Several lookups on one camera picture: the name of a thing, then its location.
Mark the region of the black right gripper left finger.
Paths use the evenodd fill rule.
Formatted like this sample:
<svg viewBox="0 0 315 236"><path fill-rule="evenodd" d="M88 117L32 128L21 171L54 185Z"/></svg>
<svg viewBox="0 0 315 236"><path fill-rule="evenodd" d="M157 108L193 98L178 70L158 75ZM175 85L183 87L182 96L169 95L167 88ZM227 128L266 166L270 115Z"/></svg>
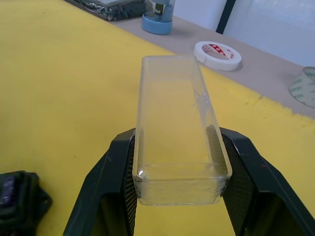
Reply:
<svg viewBox="0 0 315 236"><path fill-rule="evenodd" d="M132 177L135 129L118 134L87 174L65 236L132 236L137 194Z"/></svg>

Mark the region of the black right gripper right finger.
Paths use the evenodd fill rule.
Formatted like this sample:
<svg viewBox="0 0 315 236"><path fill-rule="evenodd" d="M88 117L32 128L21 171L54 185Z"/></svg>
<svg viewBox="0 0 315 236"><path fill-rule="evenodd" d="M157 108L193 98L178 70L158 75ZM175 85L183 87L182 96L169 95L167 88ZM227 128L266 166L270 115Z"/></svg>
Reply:
<svg viewBox="0 0 315 236"><path fill-rule="evenodd" d="M315 220L281 172L248 137L220 131L232 167L223 200L235 235L313 236Z"/></svg>

